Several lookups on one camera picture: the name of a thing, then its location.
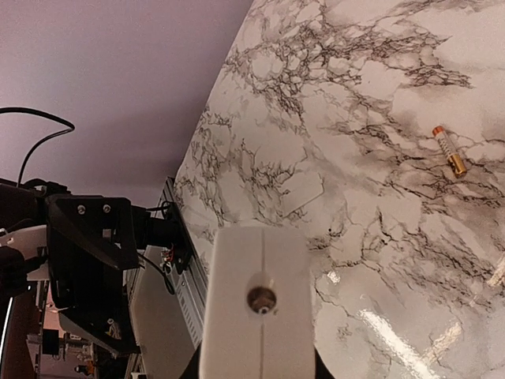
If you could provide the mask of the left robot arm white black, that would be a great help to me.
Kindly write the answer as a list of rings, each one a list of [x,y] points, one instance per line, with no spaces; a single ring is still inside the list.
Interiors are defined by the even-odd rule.
[[[1,293],[47,281],[66,332],[114,356],[139,352],[123,273],[139,268],[149,212],[124,197],[1,186]]]

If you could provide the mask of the black copper battery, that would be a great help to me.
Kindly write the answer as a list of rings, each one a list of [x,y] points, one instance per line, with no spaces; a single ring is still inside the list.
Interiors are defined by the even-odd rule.
[[[442,126],[437,126],[432,130],[432,134],[445,155],[454,176],[456,178],[464,177],[467,173],[466,166],[446,130]]]

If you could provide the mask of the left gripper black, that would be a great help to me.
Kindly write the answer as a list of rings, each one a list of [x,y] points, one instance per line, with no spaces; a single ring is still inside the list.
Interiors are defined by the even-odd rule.
[[[50,277],[65,331],[113,355],[140,353],[123,285],[123,270],[139,266],[130,200],[55,194],[45,205],[47,226],[37,191],[1,182],[1,283]]]

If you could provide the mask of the white remote control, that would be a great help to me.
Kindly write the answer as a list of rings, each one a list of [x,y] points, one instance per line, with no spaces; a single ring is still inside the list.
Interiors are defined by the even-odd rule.
[[[202,378],[313,378],[310,256],[293,228],[218,231],[205,303]]]

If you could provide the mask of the white battery cover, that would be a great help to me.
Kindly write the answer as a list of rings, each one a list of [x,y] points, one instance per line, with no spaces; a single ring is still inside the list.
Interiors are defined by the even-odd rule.
[[[284,183],[282,189],[280,201],[284,217],[313,201],[324,192],[322,178],[313,171],[296,173]]]

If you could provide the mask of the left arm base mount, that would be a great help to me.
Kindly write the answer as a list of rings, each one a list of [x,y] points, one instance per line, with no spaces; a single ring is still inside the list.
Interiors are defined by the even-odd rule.
[[[189,267],[195,250],[179,208],[174,201],[165,200],[150,212],[160,212],[161,217],[148,219],[147,243],[167,248],[171,263],[181,275]]]

